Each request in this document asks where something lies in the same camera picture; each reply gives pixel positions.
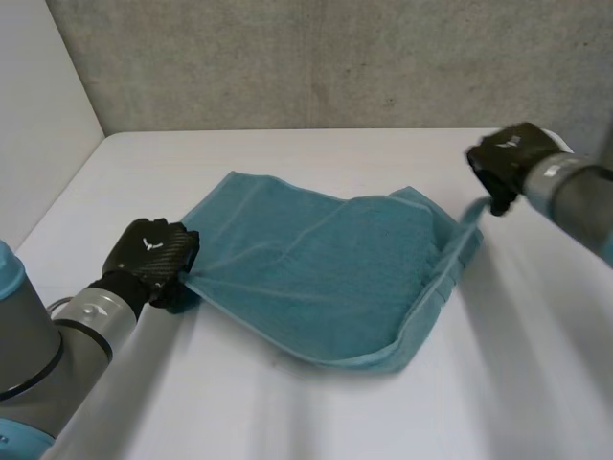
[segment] white table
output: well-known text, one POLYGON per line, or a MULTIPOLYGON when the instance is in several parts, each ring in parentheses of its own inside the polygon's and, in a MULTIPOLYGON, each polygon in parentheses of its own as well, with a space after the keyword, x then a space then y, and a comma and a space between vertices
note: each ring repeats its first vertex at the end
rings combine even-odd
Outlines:
MULTIPOLYGON (((230 170, 335 196, 412 185, 458 217, 486 129, 128 133, 106 139, 18 251, 45 302, 100 276, 139 217, 180 219, 230 170)), ((48 458, 613 458, 613 273, 525 203, 409 366, 315 370, 209 306, 147 309, 48 458)))

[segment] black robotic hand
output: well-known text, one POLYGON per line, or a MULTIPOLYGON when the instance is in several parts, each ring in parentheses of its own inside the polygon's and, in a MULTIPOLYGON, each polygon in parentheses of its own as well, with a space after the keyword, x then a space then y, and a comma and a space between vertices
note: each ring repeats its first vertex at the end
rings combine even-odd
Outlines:
POLYGON ((145 302, 171 308, 184 289, 179 274, 192 269, 198 250, 198 232, 187 231, 181 222, 139 218, 125 229, 104 262, 102 279, 92 287, 102 283, 109 289, 110 280, 109 290, 120 290, 115 293, 133 309, 145 302))
POLYGON ((491 195, 490 211, 503 216, 523 193, 530 170, 560 146, 538 126, 522 123, 484 137, 466 153, 468 164, 491 195))

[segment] teal towel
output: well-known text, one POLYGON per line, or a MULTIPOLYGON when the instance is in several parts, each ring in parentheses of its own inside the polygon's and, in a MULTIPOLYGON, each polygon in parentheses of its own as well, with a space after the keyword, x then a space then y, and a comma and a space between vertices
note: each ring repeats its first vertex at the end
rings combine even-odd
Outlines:
POLYGON ((339 199, 231 172, 183 219, 186 286, 317 365, 394 372, 417 352, 481 241, 412 188, 339 199))

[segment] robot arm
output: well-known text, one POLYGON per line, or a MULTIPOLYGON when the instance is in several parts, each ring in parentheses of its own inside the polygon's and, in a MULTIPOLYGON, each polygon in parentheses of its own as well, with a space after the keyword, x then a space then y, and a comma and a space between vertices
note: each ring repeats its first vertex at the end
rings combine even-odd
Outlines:
POLYGON ((530 123, 484 138, 466 158, 491 194, 492 214, 503 216, 524 195, 536 211, 613 266, 612 171, 562 151, 530 123))
POLYGON ((0 241, 0 458, 40 458, 96 384, 145 303, 178 301, 180 272, 198 252, 180 223, 132 222, 109 254, 100 280, 54 319, 23 264, 0 241))

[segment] white logo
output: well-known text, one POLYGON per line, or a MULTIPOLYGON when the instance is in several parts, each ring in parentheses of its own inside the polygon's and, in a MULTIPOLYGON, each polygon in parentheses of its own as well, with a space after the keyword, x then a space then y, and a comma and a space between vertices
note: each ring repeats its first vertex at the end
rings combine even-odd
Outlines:
POLYGON ((519 141, 521 141, 521 137, 512 136, 510 140, 505 142, 504 144, 496 144, 496 147, 502 147, 503 149, 506 149, 507 147, 518 147, 519 141))
POLYGON ((143 244, 147 248, 147 251, 150 251, 151 249, 157 249, 158 247, 162 247, 164 245, 162 242, 160 242, 159 244, 149 244, 147 242, 147 238, 143 238, 143 244))

